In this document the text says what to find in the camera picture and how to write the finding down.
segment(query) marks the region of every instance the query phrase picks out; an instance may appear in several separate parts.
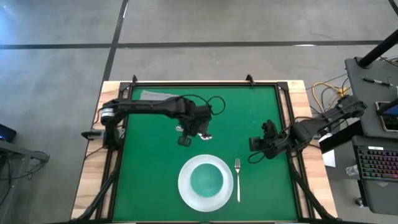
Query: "metal bracket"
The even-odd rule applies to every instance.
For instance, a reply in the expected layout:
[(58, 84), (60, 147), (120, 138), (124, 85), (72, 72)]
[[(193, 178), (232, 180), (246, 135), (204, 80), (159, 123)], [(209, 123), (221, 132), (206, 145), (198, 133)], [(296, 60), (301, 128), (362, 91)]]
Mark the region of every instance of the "metal bracket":
[(134, 87), (136, 85), (136, 82), (138, 81), (136, 75), (132, 75), (132, 82), (131, 82), (131, 86)]
[(253, 77), (250, 74), (247, 75), (246, 81), (249, 81), (251, 86), (256, 85), (256, 82), (254, 82)]
[[(124, 128), (119, 130), (119, 136), (122, 136), (126, 130)], [(104, 138), (105, 130), (98, 130), (98, 129), (91, 129), (89, 131), (84, 131), (81, 135), (91, 141), (94, 139), (103, 139)]]
[(287, 84), (287, 82), (277, 82), (277, 84), (284, 91), (288, 91), (289, 90), (289, 85)]
[(129, 88), (130, 86), (131, 86), (131, 83), (122, 82), (122, 83), (120, 83), (120, 85), (119, 85), (119, 91), (124, 91), (124, 90), (126, 90), (127, 88)]

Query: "green table surface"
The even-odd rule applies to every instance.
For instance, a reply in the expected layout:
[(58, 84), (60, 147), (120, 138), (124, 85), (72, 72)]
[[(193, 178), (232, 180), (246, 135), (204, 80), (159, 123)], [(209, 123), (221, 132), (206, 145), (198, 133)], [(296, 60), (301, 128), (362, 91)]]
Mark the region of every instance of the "green table surface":
[[(208, 132), (211, 141), (192, 139), (190, 147), (177, 144), (176, 119), (163, 115), (132, 114), (128, 120), (114, 221), (268, 221), (297, 220), (294, 194), (283, 153), (275, 159), (249, 164), (250, 137), (262, 136), (261, 125), (273, 120), (281, 129), (277, 96), (273, 86), (135, 87), (132, 98), (142, 90), (176, 95), (196, 94), (209, 99), (221, 96), (224, 113), (213, 116)], [(189, 97), (197, 105), (201, 100)], [(220, 101), (211, 102), (214, 111)], [(180, 169), (189, 159), (211, 154), (231, 169), (234, 190), (228, 202), (214, 212), (190, 208), (178, 192)], [(235, 158), (241, 159), (241, 202), (236, 199)]]

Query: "silver fork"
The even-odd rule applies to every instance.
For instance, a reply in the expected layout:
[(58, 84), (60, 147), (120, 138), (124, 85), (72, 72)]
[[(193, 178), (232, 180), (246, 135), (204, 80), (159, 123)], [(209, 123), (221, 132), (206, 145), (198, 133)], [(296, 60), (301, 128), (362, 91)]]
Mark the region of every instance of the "silver fork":
[(240, 188), (240, 183), (239, 183), (239, 170), (241, 169), (241, 160), (239, 158), (235, 159), (235, 170), (236, 170), (236, 179), (238, 181), (237, 186), (238, 186), (238, 202), (241, 201), (241, 188)]

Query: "rgb keyboard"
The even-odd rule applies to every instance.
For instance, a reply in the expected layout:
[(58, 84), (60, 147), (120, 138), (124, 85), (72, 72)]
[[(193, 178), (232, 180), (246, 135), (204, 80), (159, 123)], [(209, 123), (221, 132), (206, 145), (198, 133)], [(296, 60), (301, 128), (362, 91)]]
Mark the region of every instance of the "rgb keyboard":
[(398, 150), (356, 146), (355, 155), (362, 179), (398, 181)]

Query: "white label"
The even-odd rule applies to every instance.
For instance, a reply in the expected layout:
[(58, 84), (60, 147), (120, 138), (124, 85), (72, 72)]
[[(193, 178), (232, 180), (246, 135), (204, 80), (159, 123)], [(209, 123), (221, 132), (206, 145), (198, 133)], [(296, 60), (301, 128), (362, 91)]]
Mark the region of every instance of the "white label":
[(377, 146), (368, 146), (368, 149), (373, 149), (373, 150), (384, 150), (383, 147), (377, 147)]

